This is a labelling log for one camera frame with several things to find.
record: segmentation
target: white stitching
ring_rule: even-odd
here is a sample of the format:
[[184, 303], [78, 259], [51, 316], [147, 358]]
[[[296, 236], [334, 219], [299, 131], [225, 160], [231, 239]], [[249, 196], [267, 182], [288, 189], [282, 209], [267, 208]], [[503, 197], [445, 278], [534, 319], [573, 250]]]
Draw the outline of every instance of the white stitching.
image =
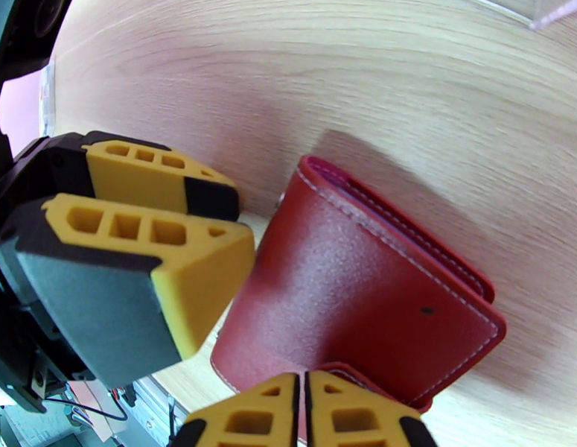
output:
[[394, 252], [398, 253], [400, 256], [402, 256], [403, 258], [405, 258], [410, 264], [412, 264], [414, 267], [416, 267], [418, 270], [420, 270], [425, 276], [429, 277], [430, 279], [432, 279], [437, 285], [439, 285], [440, 287], [442, 287], [447, 293], [449, 293], [451, 296], [453, 296], [455, 299], [457, 299], [459, 302], [461, 302], [461, 304], [463, 304], [464, 307], [468, 308], [471, 312], [473, 312], [475, 315], [478, 316], [479, 319], [481, 319], [483, 322], [488, 323], [491, 328], [493, 329], [493, 334], [485, 341], [483, 342], [478, 349], [473, 352], [471, 355], [469, 355], [465, 360], [463, 360], [460, 364], [458, 364], [457, 366], [455, 366], [450, 372], [446, 373], [441, 379], [439, 379], [435, 384], [433, 384], [432, 386], [430, 386], [428, 389], [426, 389], [424, 392], [422, 392], [420, 395], [416, 396], [414, 399], [412, 400], [408, 400], [407, 402], [405, 402], [407, 405], [410, 405], [411, 403], [415, 402], [416, 400], [422, 398], [423, 396], [427, 395], [431, 390], [433, 390], [435, 387], [439, 386], [443, 381], [445, 381], [446, 379], [448, 379], [450, 376], [452, 376], [456, 371], [458, 371], [459, 369], [461, 369], [464, 364], [466, 364], [467, 362], [469, 362], [469, 360], [471, 360], [474, 356], [476, 356], [477, 354], [479, 354], [499, 333], [499, 329], [497, 328], [497, 325], [495, 323], [493, 323], [491, 320], [489, 320], [485, 315], [483, 315], [482, 313], [480, 313], [476, 308], [474, 308], [472, 305], [468, 304], [468, 301], [464, 300], [460, 295], [458, 295], [452, 288], [450, 288], [449, 286], [447, 286], [447, 284], [441, 280], [439, 280], [436, 276], [434, 276], [430, 271], [426, 270], [420, 263], [418, 263], [415, 259], [413, 259], [412, 257], [408, 256], [406, 254], [405, 251], [400, 250], [396, 247], [395, 244], [393, 244], [385, 235], [383, 235], [381, 232], [376, 231], [376, 229], [374, 227], [372, 227], [371, 225], [367, 224], [367, 223], [363, 223], [361, 220], [355, 219], [354, 218], [354, 213], [353, 212], [349, 212], [347, 210], [345, 210], [342, 206], [339, 206], [336, 202], [334, 202], [327, 194], [324, 194], [319, 188], [317, 188], [302, 172], [300, 168], [296, 169], [296, 173], [301, 177], [301, 179], [303, 180], [303, 182], [309, 186], [309, 188], [316, 192], [322, 199], [324, 199], [326, 202], [330, 203], [332, 206], [334, 206], [335, 208], [338, 208], [338, 210], [340, 210], [342, 213], [344, 213], [348, 218], [350, 218], [353, 222], [355, 222], [357, 225], [360, 225], [362, 228], [364, 228], [367, 232], [371, 233], [375, 238], [381, 240], [384, 244], [386, 244], [387, 246], [389, 246], [389, 248], [391, 248], [392, 250], [394, 250]]
[[222, 381], [224, 381], [224, 384], [226, 384], [228, 387], [230, 387], [235, 393], [238, 393], [238, 389], [233, 386], [232, 384], [230, 384], [230, 381], [228, 379], [226, 379], [224, 377], [224, 375], [222, 374], [221, 371], [219, 371], [218, 367], [216, 367], [216, 364], [214, 363], [214, 356], [210, 356], [209, 358], [209, 363], [211, 365], [211, 368], [214, 369], [214, 371], [216, 372], [216, 374], [218, 375], [218, 378], [220, 378]]
[[419, 240], [421, 243], [423, 243], [426, 247], [429, 247], [433, 252], [437, 253], [444, 260], [447, 260], [448, 262], [450, 262], [453, 266], [456, 267], [457, 270], [459, 270], [462, 274], [464, 274], [466, 277], [468, 277], [475, 284], [476, 287], [474, 289], [478, 290], [478, 292], [480, 293], [480, 296], [484, 299], [486, 291], [485, 291], [485, 287], [482, 286], [481, 282], [475, 276], [470, 274], [466, 269], [464, 269], [458, 262], [456, 262], [451, 257], [447, 256], [442, 250], [440, 250], [439, 248], [437, 248], [433, 244], [431, 244], [429, 241], [427, 241], [427, 239], [423, 238], [422, 235], [420, 235], [417, 231], [415, 231], [411, 226], [406, 225], [404, 222], [402, 222], [400, 219], [398, 219], [393, 213], [387, 211], [379, 203], [372, 200], [367, 194], [362, 192], [360, 189], [354, 187], [349, 181], [347, 181], [346, 178], [344, 178], [344, 176], [339, 175], [336, 172], [334, 172], [328, 168], [322, 168], [322, 167], [319, 167], [318, 165], [315, 165], [315, 164], [312, 164], [311, 167], [317, 171], [331, 174], [332, 176], [334, 176], [338, 180], [340, 180], [342, 183], [345, 183], [346, 185], [348, 185], [348, 187], [350, 189], [352, 189], [357, 194], [359, 194], [362, 198], [364, 198], [368, 203], [372, 204], [375, 208], [379, 209], [382, 213], [384, 213], [384, 215], [388, 216], [392, 221], [397, 223], [401, 228], [405, 229], [410, 235], [414, 236], [417, 240]]
[[334, 375], [342, 375], [345, 376], [346, 379], [349, 379], [350, 381], [353, 381], [355, 384], [358, 384], [359, 387], [362, 387], [363, 389], [369, 389], [369, 386], [367, 386], [365, 383], [363, 383], [361, 380], [356, 379], [353, 375], [351, 375], [350, 373], [344, 371], [344, 370], [340, 370], [337, 368], [333, 368], [331, 370], [325, 370], [328, 373], [333, 373]]

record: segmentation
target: wooden surface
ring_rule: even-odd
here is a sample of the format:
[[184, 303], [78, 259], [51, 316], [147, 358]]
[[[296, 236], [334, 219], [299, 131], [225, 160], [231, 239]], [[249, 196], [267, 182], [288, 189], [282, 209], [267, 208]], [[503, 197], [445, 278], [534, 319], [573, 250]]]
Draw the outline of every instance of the wooden surface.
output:
[[[57, 132], [186, 150], [259, 233], [304, 153], [377, 187], [509, 319], [424, 417], [440, 446], [577, 446], [577, 15], [534, 34], [465, 0], [75, 0], [56, 56]], [[231, 394], [211, 345], [158, 374], [188, 409]]]

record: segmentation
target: clear acrylic panel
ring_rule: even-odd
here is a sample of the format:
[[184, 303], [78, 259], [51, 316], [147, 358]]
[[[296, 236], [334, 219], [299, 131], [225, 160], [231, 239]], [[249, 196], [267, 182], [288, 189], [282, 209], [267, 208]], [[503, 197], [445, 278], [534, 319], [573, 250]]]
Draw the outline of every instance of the clear acrylic panel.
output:
[[541, 29], [577, 11], [577, 0], [474, 0], [501, 13]]

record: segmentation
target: red wallet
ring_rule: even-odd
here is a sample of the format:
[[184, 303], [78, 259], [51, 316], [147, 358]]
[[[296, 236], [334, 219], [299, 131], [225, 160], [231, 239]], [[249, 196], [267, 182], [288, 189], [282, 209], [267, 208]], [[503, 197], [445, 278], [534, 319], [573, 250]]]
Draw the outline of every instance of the red wallet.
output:
[[325, 370], [419, 410], [505, 336], [468, 263], [344, 170], [301, 159], [211, 362], [238, 391]]

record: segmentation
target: black cable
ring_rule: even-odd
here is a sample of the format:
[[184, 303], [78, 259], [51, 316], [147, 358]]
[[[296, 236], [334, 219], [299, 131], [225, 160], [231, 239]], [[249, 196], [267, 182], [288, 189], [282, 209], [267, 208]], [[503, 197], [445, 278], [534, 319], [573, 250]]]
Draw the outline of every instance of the black cable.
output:
[[114, 395], [111, 395], [111, 397], [112, 397], [112, 400], [115, 403], [115, 405], [117, 405], [117, 408], [119, 409], [121, 414], [123, 414], [122, 416], [115, 416], [114, 414], [105, 413], [102, 410], [99, 410], [96, 408], [91, 408], [91, 407], [85, 406], [85, 405], [81, 405], [80, 403], [70, 402], [68, 400], [59, 400], [59, 399], [45, 399], [45, 400], [47, 402], [62, 403], [63, 405], [75, 406], [77, 408], [88, 410], [90, 412], [93, 412], [93, 413], [99, 414], [101, 416], [107, 417], [108, 419], [120, 420], [121, 422], [124, 422], [125, 420], [129, 419], [129, 416], [127, 415], [127, 413], [125, 412], [125, 410], [121, 406], [121, 403], [118, 402], [118, 400], [115, 398]]
[[172, 446], [172, 442], [174, 441], [175, 437], [175, 429], [174, 429], [174, 406], [176, 405], [176, 400], [169, 395], [168, 396], [168, 423], [170, 426], [170, 435], [168, 436], [168, 445], [167, 447]]

